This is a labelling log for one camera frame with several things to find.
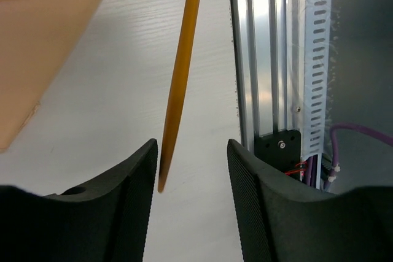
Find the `peach satin napkin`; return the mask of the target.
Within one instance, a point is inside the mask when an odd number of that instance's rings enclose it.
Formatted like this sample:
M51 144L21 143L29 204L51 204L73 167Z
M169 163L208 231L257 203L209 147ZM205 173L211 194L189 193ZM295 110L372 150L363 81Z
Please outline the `peach satin napkin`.
M102 0L1 0L1 150L35 113Z

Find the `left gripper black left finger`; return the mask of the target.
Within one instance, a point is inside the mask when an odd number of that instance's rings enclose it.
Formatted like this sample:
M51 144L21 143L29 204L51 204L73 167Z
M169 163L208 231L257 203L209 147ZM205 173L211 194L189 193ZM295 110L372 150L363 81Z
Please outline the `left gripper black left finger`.
M148 140L60 195L1 187L2 261L142 261L157 169Z

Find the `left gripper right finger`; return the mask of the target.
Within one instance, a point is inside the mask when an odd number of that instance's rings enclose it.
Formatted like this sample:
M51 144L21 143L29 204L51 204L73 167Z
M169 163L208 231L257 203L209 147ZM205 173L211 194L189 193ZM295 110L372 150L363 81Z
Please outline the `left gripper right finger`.
M227 159L244 261L391 261L392 188L335 195L231 139Z

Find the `orange plastic fork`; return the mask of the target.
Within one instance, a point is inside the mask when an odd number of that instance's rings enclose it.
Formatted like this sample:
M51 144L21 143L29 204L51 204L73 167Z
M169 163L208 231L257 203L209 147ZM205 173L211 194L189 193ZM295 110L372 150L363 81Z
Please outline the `orange plastic fork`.
M163 128L157 186L159 193L165 189L181 124L199 6L200 0L185 0Z

